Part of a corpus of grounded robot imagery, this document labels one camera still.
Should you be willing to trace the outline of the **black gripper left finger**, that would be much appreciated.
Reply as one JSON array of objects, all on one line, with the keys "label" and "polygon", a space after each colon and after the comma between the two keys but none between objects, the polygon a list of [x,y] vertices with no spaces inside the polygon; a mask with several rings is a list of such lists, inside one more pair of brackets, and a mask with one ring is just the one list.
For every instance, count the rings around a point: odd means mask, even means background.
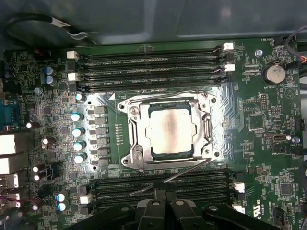
[{"label": "black gripper left finger", "polygon": [[145,199],[134,208],[117,204],[72,226],[69,230],[163,230],[165,227],[166,184],[154,184],[154,199]]}]

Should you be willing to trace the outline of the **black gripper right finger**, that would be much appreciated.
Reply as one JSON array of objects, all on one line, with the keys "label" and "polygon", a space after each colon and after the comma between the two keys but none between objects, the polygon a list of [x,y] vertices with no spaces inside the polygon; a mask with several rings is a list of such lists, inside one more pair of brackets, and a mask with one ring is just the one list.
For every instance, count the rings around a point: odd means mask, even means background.
[{"label": "black gripper right finger", "polygon": [[278,230],[267,222],[250,217],[227,204],[211,203],[199,209],[191,200],[178,199],[176,187],[166,184],[166,198],[181,230]]}]

